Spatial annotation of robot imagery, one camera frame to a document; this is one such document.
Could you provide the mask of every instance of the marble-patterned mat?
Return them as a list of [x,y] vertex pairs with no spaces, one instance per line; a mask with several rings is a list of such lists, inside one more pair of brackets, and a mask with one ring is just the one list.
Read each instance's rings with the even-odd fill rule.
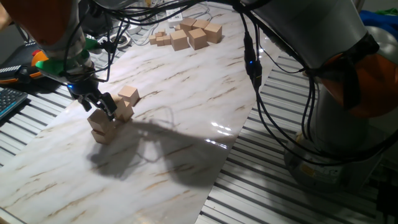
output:
[[101,91],[142,96],[112,144],[95,143],[89,113],[72,103],[0,170],[0,207],[27,223],[194,223],[255,100],[239,15],[211,13],[221,43],[134,46],[112,66]]

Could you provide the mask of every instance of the wire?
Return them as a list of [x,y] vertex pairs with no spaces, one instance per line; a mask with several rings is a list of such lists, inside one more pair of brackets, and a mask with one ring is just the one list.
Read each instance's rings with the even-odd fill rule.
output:
[[66,72],[67,70],[67,62],[68,62],[68,54],[69,54],[69,49],[72,45],[72,40],[75,37],[77,31],[79,30],[79,28],[81,27],[81,24],[84,22],[84,20],[86,19],[86,16],[88,14],[88,11],[90,10],[90,8],[88,7],[87,10],[85,11],[85,13],[82,15],[82,17],[80,18],[79,23],[77,24],[77,26],[75,27],[75,29],[73,30],[71,36],[69,37],[69,40],[67,42],[67,49],[65,51],[65,56],[63,58],[63,70]]

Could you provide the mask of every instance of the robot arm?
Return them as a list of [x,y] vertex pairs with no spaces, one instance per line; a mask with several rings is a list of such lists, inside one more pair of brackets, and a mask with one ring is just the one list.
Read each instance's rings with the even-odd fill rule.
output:
[[[257,0],[242,0],[246,5]],[[11,17],[44,51],[40,71],[69,90],[86,110],[90,103],[112,116],[109,94],[98,91],[93,64],[78,27],[77,0],[0,0]],[[135,0],[95,0],[107,9],[122,9]],[[351,1],[271,0],[254,12],[318,76],[336,101],[361,117],[379,116],[398,106],[397,65],[380,53]],[[60,63],[67,53],[67,67]]]
[[48,60],[36,64],[40,72],[66,83],[72,97],[87,111],[92,103],[112,119],[116,105],[109,93],[102,94],[98,90],[94,65],[87,51],[92,44],[86,44],[79,26],[78,1],[1,0],[1,3],[47,56]]

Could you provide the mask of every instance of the wooden cube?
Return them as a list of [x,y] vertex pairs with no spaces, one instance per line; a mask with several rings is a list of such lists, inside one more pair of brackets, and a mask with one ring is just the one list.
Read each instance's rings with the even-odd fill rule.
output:
[[207,35],[207,41],[218,44],[223,37],[223,26],[219,24],[209,23],[204,29]]
[[170,38],[175,51],[189,48],[187,35],[185,34],[184,30],[171,33]]
[[101,133],[106,133],[114,127],[113,122],[110,121],[105,112],[100,109],[95,110],[87,120],[91,128]]
[[163,37],[164,45],[172,45],[172,40],[169,35]]
[[180,23],[181,30],[184,30],[185,34],[188,35],[188,32],[192,30],[192,25],[194,25],[196,21],[196,19],[189,17],[184,18]]
[[132,106],[135,106],[139,100],[138,90],[135,87],[124,86],[118,93],[124,101],[130,102]]
[[202,29],[191,30],[189,33],[189,43],[195,50],[207,47],[207,37]]
[[166,35],[166,29],[159,29],[157,32],[160,32],[162,36]]
[[156,44],[158,47],[164,46],[163,37],[156,37]]
[[203,20],[203,19],[198,19],[193,25],[192,29],[205,29],[206,26],[209,24],[209,21]]
[[130,120],[130,118],[134,114],[134,112],[132,110],[130,102],[125,101],[124,103],[126,105],[126,109],[124,110],[124,113],[122,114],[122,116],[118,120],[123,121],[123,122],[126,123],[126,122],[128,122]]
[[156,36],[155,36],[155,35],[150,35],[150,36],[149,36],[149,43],[150,43],[151,45],[156,44]]
[[93,135],[96,142],[108,145],[108,144],[111,144],[112,140],[116,136],[116,128],[113,127],[111,129],[109,129],[107,133],[101,133],[101,132],[92,130],[91,134]]
[[124,114],[126,110],[126,105],[124,104],[124,99],[121,96],[112,94],[112,99],[116,106],[118,107],[116,111],[114,111],[114,117],[116,119],[120,119],[120,117]]

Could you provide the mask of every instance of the black cable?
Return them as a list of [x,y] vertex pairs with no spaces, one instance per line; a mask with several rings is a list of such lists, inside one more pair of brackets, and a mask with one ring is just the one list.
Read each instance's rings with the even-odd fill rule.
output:
[[84,20],[86,19],[86,16],[89,12],[90,8],[88,7],[87,10],[85,11],[85,13],[82,15],[82,17],[80,18],[80,22],[77,24],[77,26],[75,27],[75,29],[73,30],[71,36],[69,37],[69,40],[67,42],[67,48],[65,50],[65,56],[63,58],[63,70],[66,72],[67,71],[67,62],[68,62],[68,54],[69,54],[69,49],[71,47],[72,44],[72,40],[75,37],[77,31],[79,30],[79,28],[81,27],[81,24],[84,22]]
[[308,139],[307,134],[305,134],[305,117],[307,115],[308,107],[310,105],[311,96],[312,96],[312,90],[308,90],[308,98],[307,98],[307,102],[305,104],[304,113],[303,113],[303,117],[301,120],[301,132],[305,139]]
[[310,91],[312,92],[312,100],[311,100],[310,113],[308,114],[308,120],[307,120],[307,134],[308,134],[308,139],[311,142],[313,142],[313,139],[312,139],[312,136],[311,136],[311,118],[312,118],[313,109],[315,107],[315,96],[316,96],[316,94],[315,94],[315,83],[314,83],[313,77],[311,75],[309,75],[308,79],[310,81]]

